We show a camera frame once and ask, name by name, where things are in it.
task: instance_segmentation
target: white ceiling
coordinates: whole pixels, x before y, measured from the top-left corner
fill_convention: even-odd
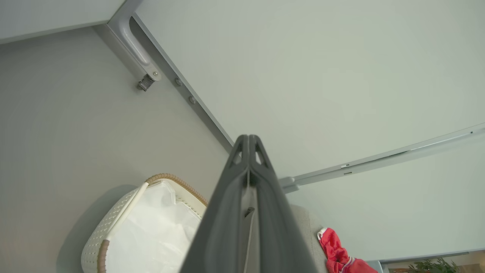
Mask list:
[[[485,122],[485,1],[145,0],[136,12],[279,177]]]
[[[485,136],[460,149],[302,186],[287,194],[364,260],[485,246]]]

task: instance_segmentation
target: screw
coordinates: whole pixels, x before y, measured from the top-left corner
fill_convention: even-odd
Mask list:
[[[192,96],[190,96],[190,97],[189,97],[189,101],[190,101],[192,104],[196,104],[196,103],[197,103],[197,100],[196,100],[194,97],[192,97]]]
[[[178,86],[182,86],[182,81],[179,78],[175,78],[175,83],[178,84]]]

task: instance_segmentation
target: gray fabric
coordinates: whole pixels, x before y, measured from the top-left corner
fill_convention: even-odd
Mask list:
[[[328,273],[326,262],[327,258],[317,239],[317,233],[323,228],[316,217],[308,210],[297,205],[291,205],[291,210],[295,220],[302,232],[303,240],[310,250],[315,266],[319,273]]]

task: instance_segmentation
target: red cloth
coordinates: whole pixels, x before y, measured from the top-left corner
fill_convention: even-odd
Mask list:
[[[327,256],[329,273],[377,273],[364,260],[349,257],[333,229],[324,228],[317,237]]]

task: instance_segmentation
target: green leaves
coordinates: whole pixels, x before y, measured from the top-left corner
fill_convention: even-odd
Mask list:
[[[460,273],[460,269],[452,261],[450,265],[443,258],[438,258],[437,263],[432,263],[431,260],[425,260],[422,262],[414,262],[414,265],[410,265],[409,269],[412,273]]]

